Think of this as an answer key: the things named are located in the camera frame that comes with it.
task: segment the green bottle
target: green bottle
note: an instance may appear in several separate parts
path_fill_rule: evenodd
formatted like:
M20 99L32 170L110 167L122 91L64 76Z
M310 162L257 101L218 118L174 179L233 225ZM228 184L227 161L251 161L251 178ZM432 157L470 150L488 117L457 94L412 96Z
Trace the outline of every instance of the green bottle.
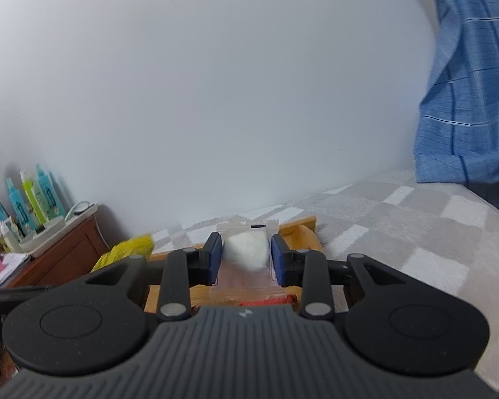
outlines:
M39 222L45 224L48 222L48 212L50 211L50 206L46 202L46 198L41 190L41 187L37 182L33 181L31 177L28 176L26 171L20 171L20 178L22 180L22 187L26 192L26 196L33 207L35 216L39 219Z

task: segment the silver screw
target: silver screw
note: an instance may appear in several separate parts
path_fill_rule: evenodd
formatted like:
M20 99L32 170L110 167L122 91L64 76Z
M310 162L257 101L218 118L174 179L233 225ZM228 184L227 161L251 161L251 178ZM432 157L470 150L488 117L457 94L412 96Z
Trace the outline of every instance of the silver screw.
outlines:
M327 303L314 302L305 306L305 312L313 317L323 317L331 311L331 306Z
M178 317L184 314L187 308L181 303L165 303L159 310L165 317Z

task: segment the white food item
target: white food item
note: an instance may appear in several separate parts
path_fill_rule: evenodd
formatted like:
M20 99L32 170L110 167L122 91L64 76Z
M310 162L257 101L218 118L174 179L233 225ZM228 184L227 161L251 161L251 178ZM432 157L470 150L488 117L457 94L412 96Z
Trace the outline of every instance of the white food item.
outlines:
M265 229L240 232L226 238L222 259L246 270L260 270L268 260L268 237Z

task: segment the transparent plastic wrapper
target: transparent plastic wrapper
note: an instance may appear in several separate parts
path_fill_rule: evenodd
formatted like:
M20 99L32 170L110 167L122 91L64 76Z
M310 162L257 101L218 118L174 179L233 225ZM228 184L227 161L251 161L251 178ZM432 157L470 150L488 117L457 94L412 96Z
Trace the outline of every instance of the transparent plastic wrapper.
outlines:
M277 285L270 240L279 231L278 221L220 223L222 262L217 283L211 287L212 302L251 302L286 297Z

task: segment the yellow package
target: yellow package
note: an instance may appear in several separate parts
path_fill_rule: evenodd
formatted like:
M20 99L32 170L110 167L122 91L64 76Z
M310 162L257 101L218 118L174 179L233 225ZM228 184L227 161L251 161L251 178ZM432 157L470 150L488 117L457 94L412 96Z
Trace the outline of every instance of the yellow package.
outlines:
M140 235L117 244L110 252L103 254L98 262L94 265L91 272L99 270L106 265L112 264L129 255L142 255L146 259L153 252L155 244L153 243L151 234Z

